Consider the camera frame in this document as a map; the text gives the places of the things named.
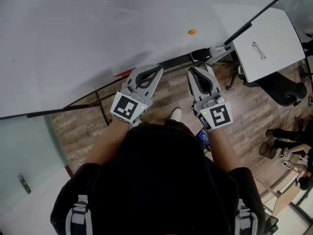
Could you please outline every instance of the black metal frame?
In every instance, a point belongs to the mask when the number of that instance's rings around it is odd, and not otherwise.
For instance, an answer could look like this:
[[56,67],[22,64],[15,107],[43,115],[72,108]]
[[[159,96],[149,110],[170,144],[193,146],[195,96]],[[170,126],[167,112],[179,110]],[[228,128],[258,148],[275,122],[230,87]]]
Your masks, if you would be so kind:
[[[277,3],[279,0],[273,0],[270,4],[268,4],[266,7],[264,7],[258,14],[256,14],[251,20],[249,20],[244,26],[242,26],[237,32],[235,32],[230,38],[228,38],[226,41],[225,41],[225,45],[228,45],[230,44],[232,41],[234,41],[237,37],[239,37],[242,33],[244,33],[247,29],[249,29],[251,26],[252,26],[252,21],[255,20],[257,17],[259,17],[262,13],[264,13],[267,9],[269,9],[271,6],[273,6],[275,3]],[[175,66],[179,66],[179,65],[182,65],[182,64],[186,64],[188,62],[193,62],[190,54],[186,54],[186,55],[183,55],[183,56],[180,56],[180,57],[176,57],[176,58],[172,58],[170,60],[167,60],[167,61],[164,61],[162,63],[160,63],[160,65],[163,66],[164,70],[167,70],[169,68],[173,68]],[[41,111],[41,112],[35,112],[35,113],[26,113],[26,114],[20,114],[20,115],[13,115],[13,116],[7,116],[7,117],[0,117],[0,120],[2,119],[8,119],[8,118],[15,118],[15,117],[21,117],[21,116],[27,116],[29,118],[33,118],[33,117],[38,117],[38,116],[44,116],[44,115],[49,115],[49,114],[53,114],[53,113],[60,113],[60,112],[67,112],[67,111],[73,111],[73,110],[80,110],[80,109],[85,109],[85,108],[91,108],[91,107],[100,107],[101,109],[101,112],[102,112],[102,115],[103,115],[103,118],[106,122],[107,125],[109,125],[109,122],[108,122],[108,119],[106,117],[106,115],[104,114],[104,110],[103,110],[103,107],[102,107],[102,104],[101,104],[101,101],[108,98],[109,96],[106,96],[104,98],[99,98],[98,96],[98,92],[99,90],[109,86],[109,85],[112,85],[116,82],[119,82],[121,80],[123,80],[124,78],[126,78],[127,76],[124,76],[122,78],[119,78],[101,88],[99,88],[98,90],[95,90],[87,95],[85,95],[84,97],[76,100],[75,102],[72,102],[71,104],[69,104],[68,106],[62,108],[62,109],[58,109],[58,110],[51,110],[51,111]],[[72,105],[74,103],[76,103],[77,101],[91,95],[95,93],[96,95],[96,98],[97,98],[97,102],[93,102],[91,104],[85,104],[85,105]]]

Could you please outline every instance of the black office chair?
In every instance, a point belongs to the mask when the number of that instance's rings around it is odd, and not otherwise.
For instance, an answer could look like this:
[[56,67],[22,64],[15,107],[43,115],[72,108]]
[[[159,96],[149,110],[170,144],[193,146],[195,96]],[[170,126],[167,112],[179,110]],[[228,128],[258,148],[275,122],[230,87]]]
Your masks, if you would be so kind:
[[307,95],[303,83],[295,83],[278,72],[248,83],[244,74],[239,75],[247,87],[261,87],[271,98],[282,106],[298,105]]

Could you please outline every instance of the orange object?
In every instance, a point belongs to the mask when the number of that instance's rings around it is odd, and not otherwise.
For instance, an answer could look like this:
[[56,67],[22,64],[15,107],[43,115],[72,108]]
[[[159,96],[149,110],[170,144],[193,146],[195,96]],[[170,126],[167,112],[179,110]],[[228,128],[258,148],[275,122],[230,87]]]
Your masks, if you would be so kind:
[[192,30],[189,30],[188,33],[189,33],[190,35],[193,35],[193,34],[196,34],[197,31],[196,31],[195,29],[192,29]]

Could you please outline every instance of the white cable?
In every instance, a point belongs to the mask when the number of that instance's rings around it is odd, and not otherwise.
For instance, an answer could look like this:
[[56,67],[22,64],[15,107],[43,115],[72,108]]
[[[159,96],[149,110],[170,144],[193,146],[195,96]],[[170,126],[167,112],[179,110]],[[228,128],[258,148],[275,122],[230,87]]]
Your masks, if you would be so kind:
[[[273,110],[273,109],[276,108],[277,106],[278,106],[278,104],[276,104],[273,108],[271,108],[271,109],[269,109],[269,110],[263,112],[263,113],[262,113],[257,119],[255,119],[255,121],[253,121],[252,124],[249,125],[246,129],[248,129],[249,127],[251,127],[251,126],[252,126],[261,116],[263,116],[266,112],[269,112],[269,111]],[[241,131],[237,136],[235,136],[235,137],[231,140],[231,142],[232,142],[235,138],[237,138],[241,133],[243,133],[246,129],[244,129],[244,130]]]

